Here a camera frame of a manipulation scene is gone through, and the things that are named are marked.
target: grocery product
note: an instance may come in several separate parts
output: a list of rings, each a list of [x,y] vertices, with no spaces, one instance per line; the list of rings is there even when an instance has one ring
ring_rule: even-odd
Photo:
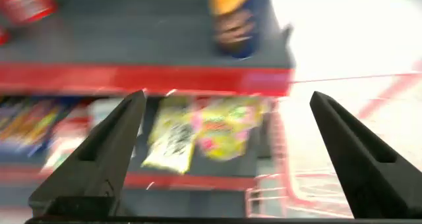
[[[210,0],[215,39],[221,52],[236,58],[251,56],[258,44],[256,0]]]
[[[172,96],[160,102],[148,143],[153,144],[174,125],[191,123],[193,117],[192,97]]]
[[[86,104],[80,103],[60,121],[52,132],[47,161],[42,172],[52,172],[64,162],[88,136],[90,118]]]
[[[65,105],[55,99],[23,100],[19,112],[0,132],[0,146],[3,150],[32,155],[45,148],[49,132],[63,112]]]
[[[170,97],[161,101],[148,139],[150,151],[142,166],[176,173],[189,170],[195,147],[192,115],[190,97]]]
[[[9,18],[17,24],[37,21],[55,10],[53,0],[1,0]]]
[[[195,134],[189,123],[174,123],[152,145],[142,166],[168,169],[177,173],[189,170]]]
[[[91,117],[91,127],[94,128],[103,121],[121,102],[123,98],[97,99],[88,106]]]
[[[194,102],[196,142],[203,153],[229,160],[245,153],[249,131],[261,120],[258,98],[197,98]]]

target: bottle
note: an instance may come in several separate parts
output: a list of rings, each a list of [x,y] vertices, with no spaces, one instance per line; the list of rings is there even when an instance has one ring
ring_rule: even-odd
[[[16,24],[35,22],[55,11],[53,0],[1,0],[6,15]]]
[[[210,0],[218,49],[236,58],[250,57],[258,44],[256,0]]]

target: red shelf edge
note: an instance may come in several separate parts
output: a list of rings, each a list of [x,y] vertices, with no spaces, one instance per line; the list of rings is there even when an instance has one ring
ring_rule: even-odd
[[[3,166],[0,171],[1,184],[28,184],[42,182],[49,173],[40,173],[39,168],[16,165]],[[192,175],[154,175],[128,172],[126,188],[188,188],[246,190],[257,185],[255,177],[211,177]]]
[[[291,69],[0,62],[0,91],[286,96],[292,74]]]

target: white floor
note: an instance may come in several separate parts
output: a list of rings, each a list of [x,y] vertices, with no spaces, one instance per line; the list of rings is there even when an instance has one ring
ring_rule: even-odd
[[[409,72],[422,59],[422,0],[272,0],[291,24],[295,80]]]
[[[422,169],[422,0],[272,1],[280,26],[293,26],[295,83],[280,99],[291,174],[333,170],[309,107],[315,90],[355,115],[373,99],[387,101],[363,122]],[[409,72],[420,73],[419,82],[394,98],[378,97],[396,76],[353,78]],[[292,182],[309,198],[294,175]]]

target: red bottle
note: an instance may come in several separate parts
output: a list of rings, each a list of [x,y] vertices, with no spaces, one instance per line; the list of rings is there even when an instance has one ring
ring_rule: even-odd
[[[0,45],[6,43],[8,38],[6,30],[0,28]]]
[[[55,10],[53,0],[1,0],[6,15],[17,24],[37,21]]]

